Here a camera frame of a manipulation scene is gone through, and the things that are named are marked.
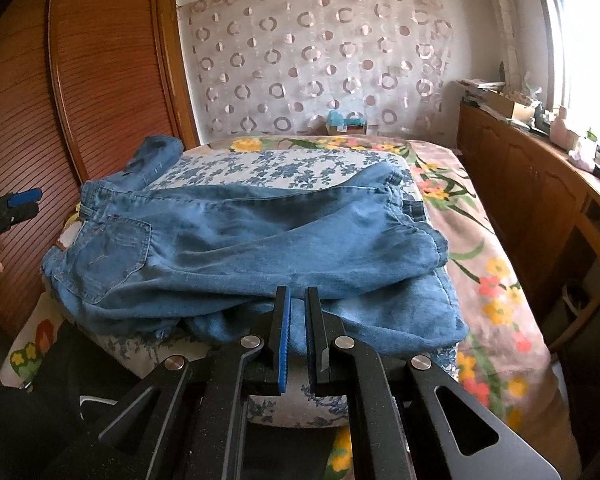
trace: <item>circle patterned wall covering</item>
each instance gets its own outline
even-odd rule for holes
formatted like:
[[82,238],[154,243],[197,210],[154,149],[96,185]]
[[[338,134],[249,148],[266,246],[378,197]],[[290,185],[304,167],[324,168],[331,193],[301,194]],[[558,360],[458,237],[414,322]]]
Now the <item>circle patterned wall covering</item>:
[[441,0],[199,0],[180,12],[205,140],[308,133],[330,110],[408,136],[442,108],[453,30]]

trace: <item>louvered door panel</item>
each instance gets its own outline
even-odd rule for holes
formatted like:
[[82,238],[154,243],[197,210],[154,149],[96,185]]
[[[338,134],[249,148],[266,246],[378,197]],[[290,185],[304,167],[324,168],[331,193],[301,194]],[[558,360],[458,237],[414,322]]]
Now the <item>louvered door panel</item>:
[[37,218],[2,236],[0,332],[15,336],[43,290],[40,261],[78,198],[48,76],[48,0],[14,0],[0,19],[0,196],[41,187]]
[[83,180],[120,170],[152,134],[177,136],[155,0],[51,0],[49,56]]

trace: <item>small box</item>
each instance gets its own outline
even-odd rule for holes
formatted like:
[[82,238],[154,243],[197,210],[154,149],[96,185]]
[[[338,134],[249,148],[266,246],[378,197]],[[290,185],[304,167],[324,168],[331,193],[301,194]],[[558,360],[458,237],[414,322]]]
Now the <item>small box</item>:
[[535,106],[521,105],[493,90],[487,92],[487,104],[507,119],[516,119],[525,124],[528,124],[529,119],[536,113]]

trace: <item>back pocket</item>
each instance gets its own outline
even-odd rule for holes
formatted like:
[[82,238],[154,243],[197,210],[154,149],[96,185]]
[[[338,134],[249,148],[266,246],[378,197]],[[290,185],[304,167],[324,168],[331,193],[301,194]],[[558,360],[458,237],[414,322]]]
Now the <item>back pocket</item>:
[[140,220],[86,221],[54,277],[76,296],[98,303],[144,265],[150,240],[151,225]]

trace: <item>metal screw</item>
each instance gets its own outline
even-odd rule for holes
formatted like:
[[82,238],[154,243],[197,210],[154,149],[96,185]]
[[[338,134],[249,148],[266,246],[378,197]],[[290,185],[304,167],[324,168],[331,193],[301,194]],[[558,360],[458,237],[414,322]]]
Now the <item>metal screw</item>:
[[431,359],[426,355],[416,355],[411,358],[411,366],[416,370],[429,370],[431,368]]
[[180,370],[184,366],[184,357],[181,355],[172,355],[164,360],[164,367],[172,372]]
[[260,338],[256,335],[246,335],[240,339],[240,344],[245,348],[256,348],[260,344]]
[[353,341],[353,339],[348,335],[339,335],[335,342],[338,348],[344,348],[345,350],[348,348],[353,348],[353,345],[356,344],[356,342]]

